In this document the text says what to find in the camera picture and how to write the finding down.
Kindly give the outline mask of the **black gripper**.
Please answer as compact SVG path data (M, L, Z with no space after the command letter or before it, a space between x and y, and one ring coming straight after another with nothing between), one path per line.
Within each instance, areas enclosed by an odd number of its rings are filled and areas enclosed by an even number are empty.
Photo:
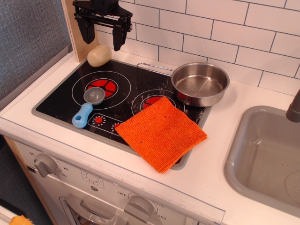
M95 39L94 24L113 28L113 48L119 51L124 45L127 32L132 30L133 14L123 9L117 0L75 0L75 19L85 43Z

